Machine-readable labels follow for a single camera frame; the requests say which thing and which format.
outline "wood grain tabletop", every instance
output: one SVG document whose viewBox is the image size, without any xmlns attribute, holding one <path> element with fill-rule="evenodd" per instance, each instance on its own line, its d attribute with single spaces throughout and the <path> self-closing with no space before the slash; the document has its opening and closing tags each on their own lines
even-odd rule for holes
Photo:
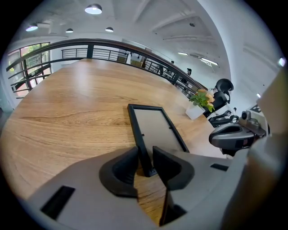
<svg viewBox="0 0 288 230">
<path fill-rule="evenodd" d="M 191 120 L 185 97 L 167 80 L 116 62 L 83 59 L 51 74 L 18 105 L 1 135 L 1 167 L 13 192 L 28 198 L 69 165 L 135 146 L 127 105 L 162 106 L 191 154 L 224 158 L 208 141 L 213 127 Z M 158 224 L 165 186 L 138 169 L 141 208 Z"/>
</svg>

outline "metal railing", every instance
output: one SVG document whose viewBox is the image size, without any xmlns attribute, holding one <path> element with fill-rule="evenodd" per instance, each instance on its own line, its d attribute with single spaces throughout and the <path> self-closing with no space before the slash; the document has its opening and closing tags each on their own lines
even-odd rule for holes
<svg viewBox="0 0 288 230">
<path fill-rule="evenodd" d="M 63 49 L 62 50 L 62 58 L 56 60 L 50 60 L 48 62 L 43 62 L 38 58 L 38 54 L 43 53 L 45 51 L 50 51 L 53 49 L 58 49 L 61 47 L 67 46 L 85 46 L 87 48 L 72 48 L 72 49 Z M 103 46 L 109 47 L 111 49 L 99 49 L 94 48 L 94 46 Z M 136 54 L 135 56 L 131 56 L 131 62 L 127 63 L 127 58 L 129 54 Z M 162 78 L 167 79 L 177 88 L 179 88 L 187 97 L 195 94 L 195 92 L 200 88 L 205 88 L 199 82 L 195 81 L 189 75 L 187 75 L 180 68 L 170 63 L 169 61 L 161 58 L 160 56 L 130 45 L 123 42 L 113 41 L 113 40 L 104 40 L 104 39 L 72 39 L 65 40 L 60 42 L 55 42 L 49 45 L 46 45 L 42 48 L 34 50 L 23 57 L 15 60 L 10 66 L 6 68 L 7 71 L 12 69 L 17 64 L 22 64 L 23 70 L 19 71 L 16 74 L 13 74 L 9 77 L 9 79 L 17 76 L 18 74 L 24 72 L 25 76 L 23 79 L 20 79 L 18 82 L 11 84 L 11 87 L 15 87 L 16 90 L 12 89 L 14 93 L 22 91 L 22 90 L 32 90 L 32 86 L 30 84 L 30 80 L 37 78 L 45 78 L 48 75 L 44 75 L 43 71 L 47 68 L 50 68 L 51 63 L 55 62 L 63 62 L 63 61 L 72 61 L 72 60 L 81 60 L 83 58 L 91 58 L 91 59 L 102 59 L 111 62 L 120 62 L 125 65 L 131 65 L 136 68 L 140 68 L 144 71 L 151 72 L 156 74 Z M 28 74 L 28 71 L 39 67 L 36 71 Z M 20 84 L 26 83 L 27 89 L 20 89 L 17 91 L 17 86 L 19 88 Z"/>
</svg>

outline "black handrail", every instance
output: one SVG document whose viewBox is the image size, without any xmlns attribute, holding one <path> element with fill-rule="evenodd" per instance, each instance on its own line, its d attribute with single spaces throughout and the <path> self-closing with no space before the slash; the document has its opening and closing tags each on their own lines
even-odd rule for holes
<svg viewBox="0 0 288 230">
<path fill-rule="evenodd" d="M 105 39 L 80 38 L 80 39 L 64 40 L 64 41 L 60 41 L 60 42 L 51 43 L 49 45 L 46 45 L 44 47 L 41 47 L 37 50 L 32 51 L 32 52 L 24 55 L 23 57 L 18 58 L 10 66 L 8 66 L 6 68 L 6 70 L 9 71 L 15 65 L 19 64 L 20 62 L 23 62 L 27 58 L 33 57 L 39 53 L 43 53 L 43 52 L 51 50 L 51 49 L 57 49 L 57 48 L 61 48 L 61 47 L 74 46 L 74 45 L 88 45 L 87 58 L 92 58 L 94 45 L 113 47 L 113 48 L 117 48 L 117 49 L 124 49 L 124 50 L 130 51 L 132 53 L 137 53 L 139 55 L 142 55 L 142 56 L 145 56 L 149 59 L 152 59 L 152 60 L 160 63 L 161 65 L 168 67 L 169 69 L 172 69 L 173 72 L 175 72 L 175 77 L 174 77 L 175 79 L 173 79 L 173 81 L 172 81 L 173 84 L 176 83 L 176 81 L 179 77 L 182 77 L 182 78 L 188 80 L 189 82 L 191 82 L 193 85 L 195 85 L 198 88 L 205 88 L 203 85 L 201 85 L 199 82 L 192 79 L 188 74 L 186 74 L 180 68 L 178 68 L 177 66 L 173 65 L 172 63 L 165 60 L 164 58 L 162 58 L 162 57 L 160 57 L 160 56 L 158 56 L 158 55 L 156 55 L 156 54 L 154 54 L 148 50 L 145 50 L 145 49 L 142 49 L 142 48 L 130 45 L 130 44 L 126 44 L 123 42 L 114 41 L 114 40 L 105 40 Z M 60 59 L 58 59 L 57 61 L 53 60 L 50 63 L 59 62 L 59 61 L 62 61 L 62 60 L 60 60 Z"/>
</svg>

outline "ceiling light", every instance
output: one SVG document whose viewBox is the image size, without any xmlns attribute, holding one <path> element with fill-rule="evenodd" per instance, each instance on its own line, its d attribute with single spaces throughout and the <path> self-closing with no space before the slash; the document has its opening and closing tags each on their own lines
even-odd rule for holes
<svg viewBox="0 0 288 230">
<path fill-rule="evenodd" d="M 105 31 L 107 31 L 107 32 L 113 32 L 114 30 L 113 30 L 112 27 L 107 27 L 107 28 L 105 29 Z"/>
<path fill-rule="evenodd" d="M 178 54 L 182 54 L 182 55 L 188 55 L 188 54 L 186 54 L 186 53 L 181 53 L 181 52 L 178 52 Z"/>
<path fill-rule="evenodd" d="M 91 4 L 87 6 L 85 9 L 86 13 L 90 14 L 101 14 L 102 13 L 102 7 L 99 4 Z"/>
<path fill-rule="evenodd" d="M 206 62 L 209 62 L 209 63 L 211 63 L 211 64 L 213 64 L 213 65 L 215 65 L 215 66 L 218 65 L 216 62 L 210 61 L 210 60 L 208 60 L 208 59 L 205 59 L 205 58 L 201 58 L 201 59 L 204 60 L 204 61 L 206 61 Z"/>
<path fill-rule="evenodd" d="M 278 64 L 279 64 L 280 66 L 282 66 L 282 67 L 285 65 L 285 63 L 286 63 L 286 59 L 283 58 L 283 57 L 280 58 L 279 61 L 278 61 Z"/>
<path fill-rule="evenodd" d="M 66 30 L 66 33 L 73 33 L 73 29 L 69 28 L 68 30 Z"/>
<path fill-rule="evenodd" d="M 30 32 L 30 31 L 34 31 L 34 30 L 37 30 L 37 29 L 38 29 L 37 24 L 33 23 L 26 29 L 26 31 Z"/>
</svg>

